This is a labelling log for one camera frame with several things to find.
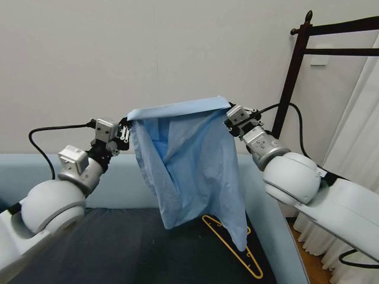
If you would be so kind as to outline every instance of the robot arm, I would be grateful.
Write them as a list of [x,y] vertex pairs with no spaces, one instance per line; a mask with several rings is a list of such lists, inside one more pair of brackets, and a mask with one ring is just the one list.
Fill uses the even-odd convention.
[[229,132],[245,142],[263,172],[266,192],[379,262],[379,195],[290,152],[262,128],[257,110],[235,105]]
[[59,153],[59,180],[36,185],[17,204],[0,214],[0,282],[21,271],[37,251],[72,228],[85,212],[85,199],[99,183],[113,156],[129,149],[130,122],[93,120],[95,139],[83,151],[67,146]]

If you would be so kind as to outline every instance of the black cable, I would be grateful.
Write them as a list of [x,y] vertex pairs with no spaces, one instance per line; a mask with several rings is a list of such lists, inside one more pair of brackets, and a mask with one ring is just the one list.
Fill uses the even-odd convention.
[[64,126],[52,126],[52,127],[41,127],[33,129],[29,132],[29,141],[30,143],[38,150],[38,152],[41,153],[41,155],[45,158],[46,162],[49,164],[50,171],[52,172],[52,179],[55,179],[55,170],[53,167],[53,164],[51,163],[49,157],[45,154],[45,152],[33,141],[33,134],[40,131],[46,131],[46,130],[60,130],[60,129],[72,129],[72,128],[84,128],[84,127],[91,127],[92,122],[86,123],[86,124],[77,124],[77,125],[64,125]]
[[356,253],[357,250],[356,249],[353,249],[353,250],[350,250],[350,251],[347,251],[346,253],[342,253],[340,254],[340,256],[338,257],[338,260],[345,264],[345,265],[348,265],[348,266],[353,266],[353,267],[359,267],[359,268],[366,268],[366,269],[379,269],[379,264],[364,264],[364,263],[355,263],[355,262],[348,262],[346,260],[344,260],[344,258],[346,256],[349,256],[353,253]]
[[[277,108],[280,104],[275,104],[275,105],[270,105],[268,106],[267,108],[264,108],[256,113],[253,114],[253,116],[255,117],[256,115],[259,115],[259,114],[263,114],[264,112],[267,112],[269,110],[272,110],[273,108]],[[297,116],[298,116],[298,123],[299,123],[299,135],[300,135],[300,148],[301,148],[301,151],[303,152],[304,156],[306,156],[307,158],[310,159],[309,155],[307,154],[306,152],[306,149],[304,148],[304,141],[303,141],[303,116],[301,115],[301,112],[300,112],[300,109],[298,108],[297,105],[293,104],[292,102],[290,102],[290,106],[293,107],[297,113]],[[237,123],[236,125],[234,125],[235,127],[241,125],[241,124],[244,124],[245,122],[248,122],[249,120],[251,120],[252,117],[249,117],[239,123]]]

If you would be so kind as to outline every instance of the blue cloth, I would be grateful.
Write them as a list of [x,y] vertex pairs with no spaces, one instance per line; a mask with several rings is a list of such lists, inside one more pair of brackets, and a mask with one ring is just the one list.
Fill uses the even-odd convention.
[[226,110],[196,112],[195,107],[196,113],[161,118],[151,118],[149,109],[145,111],[143,117],[150,118],[134,121],[131,135],[142,175],[158,198],[165,228],[212,214],[243,251],[245,205],[234,138],[223,124]]

